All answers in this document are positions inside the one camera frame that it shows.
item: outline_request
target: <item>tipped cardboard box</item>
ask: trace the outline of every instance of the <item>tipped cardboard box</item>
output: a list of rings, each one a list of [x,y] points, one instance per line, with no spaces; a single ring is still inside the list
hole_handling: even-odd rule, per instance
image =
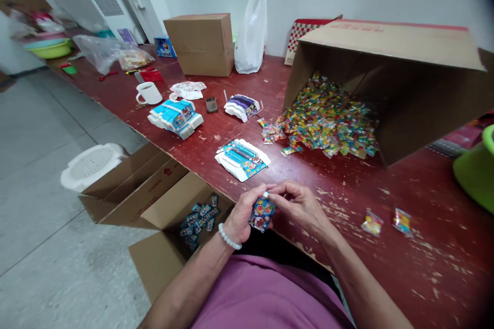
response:
[[[494,107],[494,55],[465,27],[335,20],[298,39],[285,107],[315,70],[376,105],[387,166]]]
[[[205,228],[200,232],[197,243],[201,246],[217,231],[218,224],[224,221],[233,203],[196,174],[189,172],[142,214],[144,219],[161,230],[129,247],[151,303],[192,256],[179,236],[181,224],[192,213],[196,203],[210,204],[215,193],[220,213],[215,217],[212,232]]]
[[[185,75],[230,75],[235,62],[229,13],[181,15],[163,23]]]
[[[149,143],[79,196],[98,224],[155,229],[141,218],[188,170]]]

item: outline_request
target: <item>scissors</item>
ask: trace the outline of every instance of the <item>scissors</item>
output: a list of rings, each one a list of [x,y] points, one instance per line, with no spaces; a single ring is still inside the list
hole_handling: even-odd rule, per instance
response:
[[[107,77],[107,76],[110,76],[110,75],[116,75],[118,73],[118,71],[111,71],[110,73],[108,73],[107,75],[104,75],[104,76],[101,76],[101,77],[98,77],[98,81],[104,81],[104,79]]]

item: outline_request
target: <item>person's right hand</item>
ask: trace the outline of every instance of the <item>person's right hand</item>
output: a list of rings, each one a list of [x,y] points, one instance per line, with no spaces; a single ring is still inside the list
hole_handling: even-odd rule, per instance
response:
[[[269,200],[280,210],[290,215],[291,221],[306,231],[327,235],[334,226],[317,202],[314,193],[306,186],[291,180],[267,186]]]

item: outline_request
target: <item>worn table surface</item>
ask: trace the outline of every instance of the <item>worn table surface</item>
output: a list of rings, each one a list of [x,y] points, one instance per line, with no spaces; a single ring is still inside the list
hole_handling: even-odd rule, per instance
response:
[[[187,79],[176,60],[157,57],[152,47],[143,48],[156,58],[153,65],[165,80],[156,85],[166,99],[172,84]],[[203,115],[204,123],[185,141],[148,121],[151,107],[136,102],[137,80],[126,76],[118,63],[112,68],[118,74],[100,82],[98,72],[86,59],[72,62],[78,70],[72,76],[58,68],[64,60],[52,60],[49,64],[231,199],[238,199],[242,192],[262,182],[285,178],[309,186],[328,218],[416,327],[473,327],[485,315],[494,280],[494,217],[458,187],[451,160],[428,149],[388,169],[379,156],[360,160],[337,155],[328,159],[319,150],[305,150],[283,158],[280,149],[288,146],[287,140],[263,145],[257,118],[242,123],[224,112],[221,107],[226,89],[228,95],[243,94],[262,100],[264,111],[260,116],[273,122],[283,110],[290,73],[283,58],[266,56],[261,70],[251,75],[239,75],[234,70],[227,78],[190,76],[190,80],[206,84],[204,96],[216,96],[220,109],[208,114],[204,100],[196,100],[196,110]],[[214,159],[218,147],[234,138],[262,148],[272,164],[246,182],[238,182]],[[412,216],[414,239],[391,226],[394,207]],[[384,220],[380,237],[360,228],[366,209]],[[277,232],[320,263],[331,265],[307,231],[283,217],[276,221]]]

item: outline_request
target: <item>person's left hand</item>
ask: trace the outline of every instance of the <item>person's left hand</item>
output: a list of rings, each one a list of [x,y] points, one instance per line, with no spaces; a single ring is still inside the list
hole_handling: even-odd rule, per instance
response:
[[[249,218],[252,214],[253,205],[264,192],[266,184],[261,184],[240,196],[237,204],[225,221],[223,230],[226,235],[235,243],[245,243],[251,235]]]

